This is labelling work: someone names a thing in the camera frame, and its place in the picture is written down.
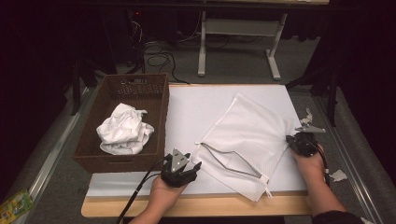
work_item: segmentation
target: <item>yellow package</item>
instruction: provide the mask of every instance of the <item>yellow package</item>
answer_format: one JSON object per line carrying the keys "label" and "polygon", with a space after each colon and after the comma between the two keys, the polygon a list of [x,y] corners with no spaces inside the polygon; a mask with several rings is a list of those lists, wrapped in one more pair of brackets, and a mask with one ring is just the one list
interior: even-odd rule
{"label": "yellow package", "polygon": [[0,224],[8,224],[32,208],[33,202],[26,189],[0,205]]}

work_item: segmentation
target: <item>hand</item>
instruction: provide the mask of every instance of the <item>hand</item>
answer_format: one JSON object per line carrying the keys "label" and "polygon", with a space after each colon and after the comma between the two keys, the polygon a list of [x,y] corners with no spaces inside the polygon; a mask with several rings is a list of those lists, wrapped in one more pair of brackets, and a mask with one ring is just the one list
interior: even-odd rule
{"label": "hand", "polygon": [[183,192],[186,187],[187,185],[180,188],[169,187],[163,182],[160,176],[157,176],[152,182],[148,207],[156,207],[165,213],[175,205],[181,192]]}
{"label": "hand", "polygon": [[[324,152],[324,149],[321,145],[318,145],[318,147]],[[292,150],[291,154],[297,161],[297,167],[304,179],[307,179],[308,177],[319,177],[321,179],[323,178],[324,164],[323,159],[320,157],[319,153],[316,153],[312,157],[304,157],[298,155]]]}
{"label": "hand", "polygon": [[163,214],[172,208],[181,192],[187,185],[180,188],[169,187],[160,176],[157,176],[151,185],[151,192],[149,194],[148,206],[146,209],[135,217],[130,224],[156,224]]}

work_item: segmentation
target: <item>mesh bag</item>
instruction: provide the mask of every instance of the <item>mesh bag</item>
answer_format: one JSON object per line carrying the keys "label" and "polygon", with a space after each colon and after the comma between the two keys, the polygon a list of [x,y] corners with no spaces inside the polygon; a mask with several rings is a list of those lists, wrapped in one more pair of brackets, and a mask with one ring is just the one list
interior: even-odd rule
{"label": "mesh bag", "polygon": [[237,93],[223,116],[212,126],[192,155],[202,169],[236,192],[257,202],[283,152],[293,120]]}

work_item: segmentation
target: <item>brown wicker basket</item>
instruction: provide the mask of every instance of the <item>brown wicker basket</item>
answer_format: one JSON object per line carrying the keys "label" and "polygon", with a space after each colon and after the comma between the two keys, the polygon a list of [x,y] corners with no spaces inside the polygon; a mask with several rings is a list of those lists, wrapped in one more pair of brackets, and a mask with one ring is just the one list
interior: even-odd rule
{"label": "brown wicker basket", "polygon": [[[119,103],[147,110],[143,122],[154,127],[154,133],[136,155],[111,155],[99,146],[96,132],[111,116]],[[164,156],[165,122],[169,104],[166,74],[105,76],[85,122],[74,160],[90,173],[147,171]]]}

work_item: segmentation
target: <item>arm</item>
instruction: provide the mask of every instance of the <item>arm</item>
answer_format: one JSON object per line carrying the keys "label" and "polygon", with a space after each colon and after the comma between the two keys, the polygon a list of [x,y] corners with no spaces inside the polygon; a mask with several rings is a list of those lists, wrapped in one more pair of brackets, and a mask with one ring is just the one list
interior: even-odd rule
{"label": "arm", "polygon": [[324,182],[323,161],[319,154],[312,157],[299,156],[292,151],[297,160],[297,167],[303,176],[308,198],[312,208],[312,216],[329,211],[345,212],[345,207],[338,201],[332,190]]}
{"label": "arm", "polygon": [[157,176],[152,182],[151,192],[146,209],[135,217],[129,224],[156,224],[163,214],[172,208],[181,192],[187,185],[180,188],[171,188]]}

